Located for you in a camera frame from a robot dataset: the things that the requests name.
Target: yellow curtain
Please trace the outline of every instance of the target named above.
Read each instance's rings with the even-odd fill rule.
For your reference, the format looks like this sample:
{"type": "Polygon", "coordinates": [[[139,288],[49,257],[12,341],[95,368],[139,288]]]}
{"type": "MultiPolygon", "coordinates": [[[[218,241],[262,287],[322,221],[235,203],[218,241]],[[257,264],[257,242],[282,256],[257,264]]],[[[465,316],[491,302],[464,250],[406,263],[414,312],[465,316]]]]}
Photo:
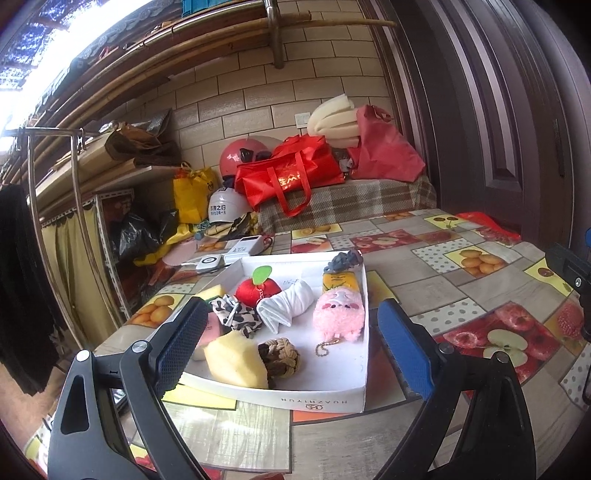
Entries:
{"type": "MultiPolygon", "coordinates": [[[[92,250],[100,267],[105,262],[100,247],[95,206],[85,210],[84,214],[92,250]]],[[[51,268],[57,277],[58,288],[65,295],[62,298],[68,300],[72,321],[79,330],[81,340],[86,340],[89,348],[94,349],[116,330],[111,316],[115,316],[118,321],[118,314],[114,298],[111,296],[108,304],[105,304],[100,295],[76,216],[66,218],[65,222],[59,222],[58,225],[45,227],[43,238],[51,268]]],[[[100,268],[100,276],[110,293],[104,268],[100,268]]]]}

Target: plaid blanket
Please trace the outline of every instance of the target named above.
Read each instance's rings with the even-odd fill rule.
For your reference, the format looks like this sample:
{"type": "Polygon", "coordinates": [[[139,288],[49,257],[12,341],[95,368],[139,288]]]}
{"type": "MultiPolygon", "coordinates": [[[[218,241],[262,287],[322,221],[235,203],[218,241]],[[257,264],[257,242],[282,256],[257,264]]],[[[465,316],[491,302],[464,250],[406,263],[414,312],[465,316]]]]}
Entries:
{"type": "MultiPolygon", "coordinates": [[[[304,192],[288,192],[290,207],[304,201],[304,192]]],[[[372,218],[387,213],[435,208],[435,190],[427,176],[414,183],[395,180],[348,180],[340,185],[312,190],[308,207],[298,216],[288,218],[277,199],[261,205],[259,223],[266,233],[289,232],[330,223],[372,218]]]]}

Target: patterned scrunchie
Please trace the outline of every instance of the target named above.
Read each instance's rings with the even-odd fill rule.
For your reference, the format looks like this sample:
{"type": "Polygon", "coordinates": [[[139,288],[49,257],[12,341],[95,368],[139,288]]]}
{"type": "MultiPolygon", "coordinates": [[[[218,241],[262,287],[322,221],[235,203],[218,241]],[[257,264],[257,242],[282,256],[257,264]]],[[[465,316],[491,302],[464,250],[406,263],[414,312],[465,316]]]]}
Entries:
{"type": "Polygon", "coordinates": [[[242,332],[246,338],[263,325],[255,309],[240,303],[233,295],[212,300],[211,305],[223,325],[242,332]]]}

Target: yellow sponge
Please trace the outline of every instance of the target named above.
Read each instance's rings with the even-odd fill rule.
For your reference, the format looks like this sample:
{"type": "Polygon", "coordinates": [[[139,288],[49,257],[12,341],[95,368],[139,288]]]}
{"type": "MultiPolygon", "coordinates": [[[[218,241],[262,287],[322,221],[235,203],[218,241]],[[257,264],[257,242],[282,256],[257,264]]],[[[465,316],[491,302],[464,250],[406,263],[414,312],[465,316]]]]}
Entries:
{"type": "Polygon", "coordinates": [[[202,290],[199,293],[195,294],[196,297],[203,299],[205,301],[213,300],[218,297],[223,297],[226,294],[226,290],[221,285],[215,285],[214,287],[208,288],[207,290],[202,290]]]}
{"type": "Polygon", "coordinates": [[[238,387],[269,388],[258,345],[237,330],[218,337],[203,351],[216,381],[238,387]]]}

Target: red plastic bag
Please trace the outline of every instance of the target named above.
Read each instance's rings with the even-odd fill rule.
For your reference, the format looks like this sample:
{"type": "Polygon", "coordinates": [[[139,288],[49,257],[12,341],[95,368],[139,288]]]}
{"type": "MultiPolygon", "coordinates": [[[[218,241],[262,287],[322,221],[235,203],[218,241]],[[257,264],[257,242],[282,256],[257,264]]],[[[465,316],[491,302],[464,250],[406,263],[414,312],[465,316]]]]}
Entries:
{"type": "Polygon", "coordinates": [[[344,181],[324,137],[296,135],[279,145],[269,160],[239,165],[234,188],[246,195],[253,208],[277,197],[283,212],[294,217],[310,203],[312,188],[344,181]],[[300,189],[304,190],[306,198],[290,210],[284,192],[300,189]]]}
{"type": "Polygon", "coordinates": [[[465,213],[458,213],[456,215],[459,218],[463,218],[464,220],[468,220],[469,222],[478,223],[483,226],[487,226],[491,230],[495,232],[499,232],[502,235],[505,235],[509,238],[512,238],[517,241],[521,241],[521,235],[515,232],[510,232],[509,230],[505,230],[504,228],[500,227],[498,223],[496,223],[491,217],[487,214],[482,212],[465,212],[465,213]]]}
{"type": "Polygon", "coordinates": [[[415,181],[425,169],[423,159],[390,120],[386,110],[373,105],[357,110],[361,144],[348,149],[355,165],[352,179],[415,181]]]}

